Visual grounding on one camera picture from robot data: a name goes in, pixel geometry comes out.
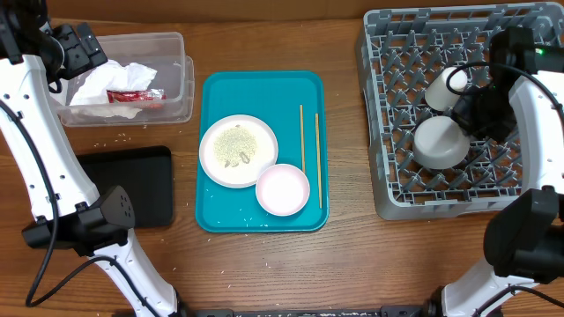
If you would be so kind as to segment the pale green cup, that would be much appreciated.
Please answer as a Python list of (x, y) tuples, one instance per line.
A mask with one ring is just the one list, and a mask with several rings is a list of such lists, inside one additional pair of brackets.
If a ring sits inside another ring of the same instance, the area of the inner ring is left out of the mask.
[[(448, 108), (453, 107), (460, 98), (459, 95), (452, 93), (446, 86), (447, 78), (455, 70), (455, 67), (444, 69), (426, 89), (425, 101), (432, 109), (442, 112), (446, 111)], [(467, 84), (468, 77), (463, 70), (458, 71), (450, 79), (450, 87), (457, 92), (463, 92)]]

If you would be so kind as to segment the grey bowl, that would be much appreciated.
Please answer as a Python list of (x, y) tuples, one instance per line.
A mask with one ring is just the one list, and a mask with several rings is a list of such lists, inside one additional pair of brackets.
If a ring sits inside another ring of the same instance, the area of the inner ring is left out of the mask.
[(415, 160), (430, 169), (447, 169), (459, 164), (470, 149), (470, 138), (447, 116), (423, 121), (413, 136)]

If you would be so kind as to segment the wooden chopstick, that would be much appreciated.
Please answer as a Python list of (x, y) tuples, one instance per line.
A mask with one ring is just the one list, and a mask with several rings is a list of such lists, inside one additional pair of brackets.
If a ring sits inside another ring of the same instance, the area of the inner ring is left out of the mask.
[(317, 170), (317, 185), (318, 185), (318, 202), (319, 208), (323, 208), (323, 182), (322, 182), (322, 168), (321, 168), (321, 142), (320, 142), (320, 122), (319, 114), (315, 114), (315, 145), (316, 145), (316, 170)]
[(300, 138), (301, 138), (301, 170), (306, 173), (306, 160), (305, 160), (305, 134), (304, 134), (304, 114), (303, 105), (300, 104)]

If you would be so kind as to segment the large white plate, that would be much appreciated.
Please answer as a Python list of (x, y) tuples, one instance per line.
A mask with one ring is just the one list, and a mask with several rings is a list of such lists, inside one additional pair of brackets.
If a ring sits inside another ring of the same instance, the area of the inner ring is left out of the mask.
[(278, 159), (278, 140), (260, 119), (229, 115), (208, 128), (199, 146), (205, 174), (226, 188), (247, 188)]

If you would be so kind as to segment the small pink bowl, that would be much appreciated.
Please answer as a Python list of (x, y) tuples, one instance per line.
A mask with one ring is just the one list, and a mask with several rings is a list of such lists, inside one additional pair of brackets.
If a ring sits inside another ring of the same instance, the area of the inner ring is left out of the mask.
[(306, 174), (288, 164), (268, 167), (256, 183), (259, 205), (278, 217), (289, 217), (301, 211), (309, 196), (310, 184)]

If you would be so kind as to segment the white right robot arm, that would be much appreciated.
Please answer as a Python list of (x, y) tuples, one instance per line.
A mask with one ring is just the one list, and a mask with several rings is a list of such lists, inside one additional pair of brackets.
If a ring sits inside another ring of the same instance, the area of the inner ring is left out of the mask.
[(427, 88), (438, 115), (413, 141), (417, 161), (433, 169), (458, 164), (472, 138), (520, 138), (521, 194), (493, 217), (483, 258), (435, 291), (424, 316), (498, 316), (521, 292), (563, 275), (563, 50), (536, 43), (531, 29), (510, 26), (490, 40), (491, 81), (467, 84), (464, 66), (450, 67)]

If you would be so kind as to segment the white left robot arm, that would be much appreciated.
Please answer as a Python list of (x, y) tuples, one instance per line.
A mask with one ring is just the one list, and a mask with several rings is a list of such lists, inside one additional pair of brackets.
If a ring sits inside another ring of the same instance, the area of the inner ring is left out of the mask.
[(46, 253), (26, 298), (37, 306), (54, 295), (34, 295), (57, 248), (74, 249), (97, 264), (137, 316), (187, 316), (176, 289), (141, 248), (126, 191), (100, 195), (71, 149), (52, 108), (51, 83), (73, 78), (105, 60), (87, 25), (78, 30), (1, 14), (1, 130), (28, 187), (34, 222), (23, 235)]

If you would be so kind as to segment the clear plastic waste bin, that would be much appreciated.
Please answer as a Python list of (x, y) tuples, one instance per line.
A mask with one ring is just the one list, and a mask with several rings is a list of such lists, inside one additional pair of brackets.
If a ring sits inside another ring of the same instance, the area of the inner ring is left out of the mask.
[(140, 108), (141, 102), (110, 103), (110, 106), (139, 108), (133, 119), (121, 116), (109, 118), (73, 114), (70, 103), (78, 88), (83, 85), (89, 70), (69, 81), (62, 80), (63, 91), (53, 97), (56, 111), (67, 127), (123, 126), (143, 124), (168, 124), (187, 122), (194, 102), (194, 65), (185, 55), (184, 40), (180, 33), (134, 33), (101, 36), (98, 39), (108, 60), (122, 66), (140, 63), (158, 71), (146, 89), (162, 89), (167, 95), (162, 108)]

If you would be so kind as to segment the grey dishwasher rack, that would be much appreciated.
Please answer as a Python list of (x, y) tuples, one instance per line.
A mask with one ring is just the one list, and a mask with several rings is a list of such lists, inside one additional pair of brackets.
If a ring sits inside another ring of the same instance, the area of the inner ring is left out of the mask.
[(484, 63), (492, 37), (530, 28), (538, 44), (563, 42), (563, 8), (552, 2), (368, 11), (356, 45), (367, 108), (375, 208), (387, 220), (456, 217), (501, 210), (521, 192), (517, 135), (504, 143), (475, 140), (457, 166), (432, 170), (412, 150), (416, 128), (434, 116), (424, 101), (450, 66), (472, 63), (468, 83), (489, 82)]

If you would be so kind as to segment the crumpled white tissue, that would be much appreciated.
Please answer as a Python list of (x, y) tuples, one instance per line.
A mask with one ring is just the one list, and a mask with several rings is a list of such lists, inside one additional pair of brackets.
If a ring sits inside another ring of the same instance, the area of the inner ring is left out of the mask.
[(95, 68), (72, 97), (70, 110), (73, 114), (83, 114), (109, 118), (121, 116), (133, 119), (139, 108), (110, 106), (108, 91), (145, 91), (155, 79), (158, 71), (140, 63), (122, 66), (115, 60)]

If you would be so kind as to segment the red snack wrapper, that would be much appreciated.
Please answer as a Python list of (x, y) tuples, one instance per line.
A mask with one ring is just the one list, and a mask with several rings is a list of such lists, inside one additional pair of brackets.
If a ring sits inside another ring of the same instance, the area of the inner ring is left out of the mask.
[(162, 108), (167, 95), (162, 89), (148, 89), (143, 91), (112, 91), (107, 90), (110, 103), (141, 102), (140, 108)]

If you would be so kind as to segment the black tray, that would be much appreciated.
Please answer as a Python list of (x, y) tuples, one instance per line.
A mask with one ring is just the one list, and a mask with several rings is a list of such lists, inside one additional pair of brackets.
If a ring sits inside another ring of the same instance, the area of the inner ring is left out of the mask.
[(164, 145), (78, 156), (103, 194), (115, 185), (132, 199), (136, 228), (168, 226), (174, 220), (172, 153)]

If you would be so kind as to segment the teal serving tray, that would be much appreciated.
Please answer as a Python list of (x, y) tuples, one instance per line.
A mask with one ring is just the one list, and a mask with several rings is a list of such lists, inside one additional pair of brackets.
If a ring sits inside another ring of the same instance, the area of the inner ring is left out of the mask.
[[(265, 122), (278, 140), (278, 162), (301, 168), (300, 104), (303, 105), (306, 175), (311, 194), (305, 207), (289, 217), (269, 214), (253, 187), (226, 188), (197, 170), (195, 218), (207, 232), (314, 232), (330, 215), (328, 142), (321, 78), (309, 70), (226, 71), (204, 82), (200, 131), (234, 114)], [(323, 208), (319, 208), (315, 114), (319, 114)]]

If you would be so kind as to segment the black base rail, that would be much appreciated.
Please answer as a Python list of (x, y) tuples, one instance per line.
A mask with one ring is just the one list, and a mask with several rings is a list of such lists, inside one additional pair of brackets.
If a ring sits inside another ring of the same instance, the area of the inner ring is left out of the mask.
[(258, 312), (235, 312), (230, 309), (186, 310), (172, 313), (181, 317), (421, 317), (426, 316), (423, 306), (382, 306), (376, 309), (330, 309), (314, 310), (278, 310)]

